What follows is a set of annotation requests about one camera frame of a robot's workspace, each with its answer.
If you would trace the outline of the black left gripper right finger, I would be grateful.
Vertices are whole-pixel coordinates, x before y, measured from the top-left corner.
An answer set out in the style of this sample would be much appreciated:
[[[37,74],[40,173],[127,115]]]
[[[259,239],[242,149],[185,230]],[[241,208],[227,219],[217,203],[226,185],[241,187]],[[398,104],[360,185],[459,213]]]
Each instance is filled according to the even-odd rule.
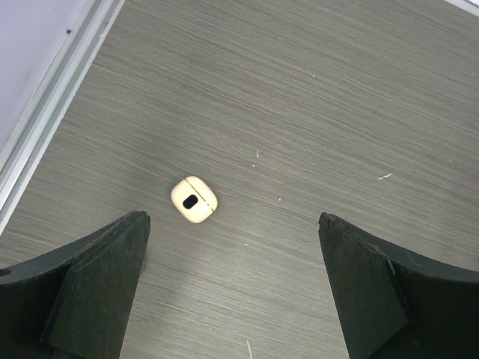
[[[350,358],[477,358],[478,273],[319,218],[320,246]]]

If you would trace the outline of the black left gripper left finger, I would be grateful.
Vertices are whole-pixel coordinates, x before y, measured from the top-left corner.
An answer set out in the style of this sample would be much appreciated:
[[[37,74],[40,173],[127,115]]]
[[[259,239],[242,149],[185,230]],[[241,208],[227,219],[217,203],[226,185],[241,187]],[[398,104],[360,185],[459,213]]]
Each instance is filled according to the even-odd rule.
[[[1,269],[2,358],[119,358],[150,235],[133,211]]]

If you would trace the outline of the cream earbud charging case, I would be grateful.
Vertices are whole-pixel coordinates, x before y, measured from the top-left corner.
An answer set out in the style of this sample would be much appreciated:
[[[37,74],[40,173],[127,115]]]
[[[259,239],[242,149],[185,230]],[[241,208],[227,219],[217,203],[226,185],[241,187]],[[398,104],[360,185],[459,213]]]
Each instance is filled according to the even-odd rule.
[[[188,176],[173,187],[171,202],[189,222],[200,224],[218,208],[218,199],[213,190],[199,177]]]

